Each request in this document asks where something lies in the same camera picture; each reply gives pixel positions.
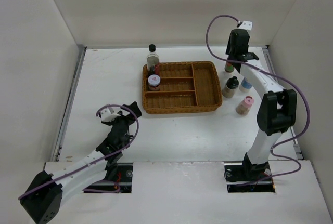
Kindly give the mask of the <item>red green sauce bottle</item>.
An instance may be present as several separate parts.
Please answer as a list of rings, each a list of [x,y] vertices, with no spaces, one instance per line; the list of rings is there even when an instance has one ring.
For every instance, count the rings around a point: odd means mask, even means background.
[[[225,72],[227,72],[227,73],[233,73],[234,69],[235,68],[234,68],[234,66],[233,66],[232,63],[226,62],[225,67],[224,67]]]

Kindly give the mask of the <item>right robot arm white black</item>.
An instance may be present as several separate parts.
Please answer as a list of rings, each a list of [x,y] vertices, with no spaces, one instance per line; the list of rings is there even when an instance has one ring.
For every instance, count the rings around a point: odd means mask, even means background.
[[[268,168],[271,148],[296,121],[297,93],[284,89],[265,71],[259,57],[249,52],[249,33],[233,29],[227,44],[227,61],[248,80],[262,99],[258,113],[259,127],[255,141],[245,154],[238,180],[254,180]]]

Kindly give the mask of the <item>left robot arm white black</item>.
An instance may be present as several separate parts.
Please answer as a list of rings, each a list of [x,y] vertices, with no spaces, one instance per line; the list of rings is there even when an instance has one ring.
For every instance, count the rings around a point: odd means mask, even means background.
[[[86,157],[57,172],[38,173],[26,192],[18,200],[35,223],[49,223],[61,206],[81,192],[96,193],[90,186],[100,181],[113,181],[117,175],[118,160],[136,135],[130,126],[138,124],[142,112],[137,102],[120,105],[107,104],[96,112],[101,123],[110,126],[107,137]]]

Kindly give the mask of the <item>black cap pepper shaker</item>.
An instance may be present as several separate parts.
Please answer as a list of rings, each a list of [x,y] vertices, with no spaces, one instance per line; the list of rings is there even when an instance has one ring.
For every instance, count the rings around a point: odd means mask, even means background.
[[[236,76],[229,78],[222,89],[222,95],[226,98],[232,98],[239,86],[239,80]]]

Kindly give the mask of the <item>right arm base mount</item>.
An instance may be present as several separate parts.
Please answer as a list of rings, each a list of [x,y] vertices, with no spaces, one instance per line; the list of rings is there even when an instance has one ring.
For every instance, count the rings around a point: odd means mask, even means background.
[[[245,155],[241,163],[225,163],[228,193],[275,193],[268,162],[252,164]]]

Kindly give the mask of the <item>dark soy sauce bottle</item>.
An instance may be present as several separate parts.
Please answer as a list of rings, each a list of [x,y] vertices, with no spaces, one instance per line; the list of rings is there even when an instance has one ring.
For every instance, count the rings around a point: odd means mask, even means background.
[[[156,46],[154,44],[150,44],[149,47],[149,54],[146,58],[147,60],[147,71],[148,75],[160,75],[160,60],[159,56],[156,53]]]

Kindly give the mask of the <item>small jar white lid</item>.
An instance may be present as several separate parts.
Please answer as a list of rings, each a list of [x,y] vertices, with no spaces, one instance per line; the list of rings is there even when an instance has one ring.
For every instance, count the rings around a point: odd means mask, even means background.
[[[159,91],[160,90],[161,78],[156,74],[152,74],[148,77],[148,88],[151,91]]]

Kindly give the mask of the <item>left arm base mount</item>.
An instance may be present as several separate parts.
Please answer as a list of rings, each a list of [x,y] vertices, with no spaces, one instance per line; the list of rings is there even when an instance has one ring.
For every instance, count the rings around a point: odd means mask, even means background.
[[[95,182],[84,193],[131,193],[133,163],[118,163],[107,172],[105,178]]]

